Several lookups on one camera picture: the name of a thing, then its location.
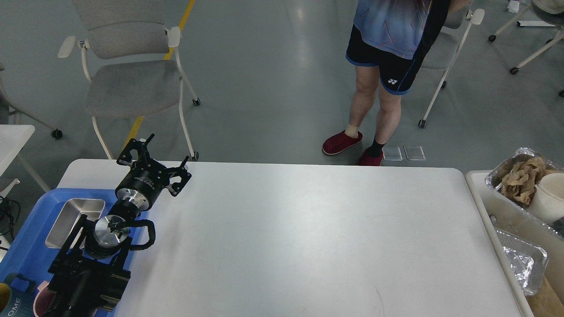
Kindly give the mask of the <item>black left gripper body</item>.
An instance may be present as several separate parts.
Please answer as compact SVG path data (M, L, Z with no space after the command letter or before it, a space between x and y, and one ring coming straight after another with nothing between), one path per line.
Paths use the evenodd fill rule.
M170 184L169 179L164 178L166 168L157 163L132 167L115 189L115 196L118 200L133 203L140 211L151 209L162 190Z

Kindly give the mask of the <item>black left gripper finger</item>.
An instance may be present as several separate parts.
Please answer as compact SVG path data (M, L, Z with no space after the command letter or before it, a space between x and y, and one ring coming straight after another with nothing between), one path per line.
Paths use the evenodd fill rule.
M179 166L165 169L165 188L173 197L177 197L192 178L192 174L186 167L190 158L191 156L186 156Z
M130 171L164 173L167 167L151 158L148 151L148 144L154 136L155 134L151 134L147 139L131 138L118 155L116 163L118 165L129 166Z

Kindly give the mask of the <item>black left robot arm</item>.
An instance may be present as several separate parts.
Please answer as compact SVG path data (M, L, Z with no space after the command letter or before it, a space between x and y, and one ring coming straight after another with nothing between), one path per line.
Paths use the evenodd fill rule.
M113 311L131 279L125 269L128 254L153 246L155 225L140 214L153 207L164 189L177 196L191 179L186 156L168 168L151 158L153 139L130 139L117 164L129 172L115 189L116 202L109 212L91 221L82 215L52 261L48 290L54 298L47 317L92 317L97 310Z

